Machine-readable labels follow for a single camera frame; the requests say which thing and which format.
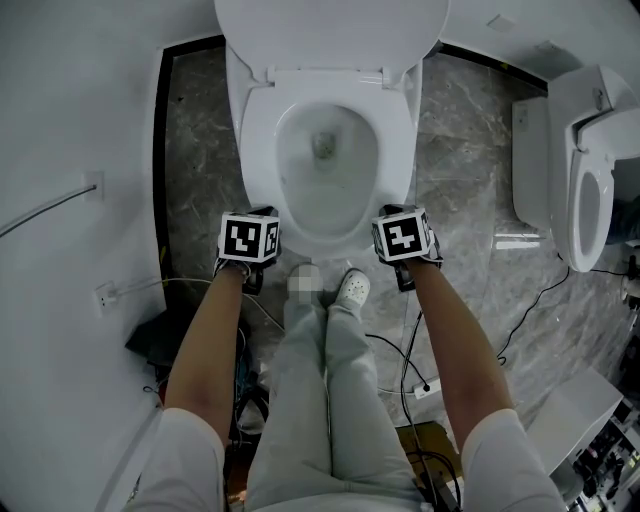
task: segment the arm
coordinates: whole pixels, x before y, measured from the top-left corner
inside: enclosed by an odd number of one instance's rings
[[[504,373],[486,335],[435,265],[405,261],[416,284],[442,395],[458,446],[481,420],[512,409]]]
[[[165,399],[167,408],[186,409],[205,420],[223,443],[231,425],[243,281],[234,267],[214,278],[180,346]]]

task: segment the white crocs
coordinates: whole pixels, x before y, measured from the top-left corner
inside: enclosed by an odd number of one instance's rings
[[[352,268],[342,280],[336,302],[343,302],[346,299],[355,302],[358,307],[362,307],[367,301],[370,289],[369,278],[360,270]]]
[[[317,302],[323,291],[320,269],[310,263],[295,267],[287,279],[287,291],[290,299],[298,302]]]

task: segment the gray pants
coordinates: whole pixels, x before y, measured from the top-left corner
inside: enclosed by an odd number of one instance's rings
[[[358,316],[289,300],[285,330],[245,510],[344,492],[422,501]]]

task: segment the white toilet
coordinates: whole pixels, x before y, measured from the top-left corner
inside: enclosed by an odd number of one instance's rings
[[[564,261],[588,272],[607,239],[611,171],[638,155],[640,107],[626,82],[601,66],[566,73],[549,82],[548,98],[513,104],[516,214],[550,230]]]
[[[372,244],[414,163],[422,59],[448,0],[215,0],[229,102],[252,205],[314,259]]]

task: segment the gray marble tile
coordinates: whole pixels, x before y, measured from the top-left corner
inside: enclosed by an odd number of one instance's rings
[[[542,93],[504,74],[454,57],[424,63],[415,171],[408,203],[424,206],[440,239],[443,272],[499,349],[540,290],[564,277],[553,240],[518,220],[511,195],[511,104]],[[227,99],[224,50],[175,60],[166,131],[167,215],[176,274],[209,277],[220,216],[249,206]],[[525,238],[523,235],[538,238]],[[521,247],[504,242],[528,242]],[[607,248],[597,268],[624,270],[624,247]],[[260,302],[282,321],[286,277],[304,261],[285,250],[265,273]],[[318,262],[330,302],[342,276],[363,270],[372,289],[362,311],[366,332],[406,350],[419,311],[415,293],[400,294],[391,267],[372,251],[355,258]],[[548,393],[592,365],[608,378],[624,349],[633,315],[618,299],[619,277],[571,273],[545,293],[513,336],[505,370],[525,424]],[[204,287],[185,284],[194,302]],[[250,346],[269,381],[269,363],[282,333],[250,302],[243,315],[252,328]],[[401,359],[370,339],[380,387],[400,389]],[[412,361],[426,377],[437,375],[427,330],[418,329]],[[413,370],[407,386],[418,382]],[[406,424],[400,397],[381,393],[394,423]],[[408,399],[416,421],[449,425],[442,396]]]

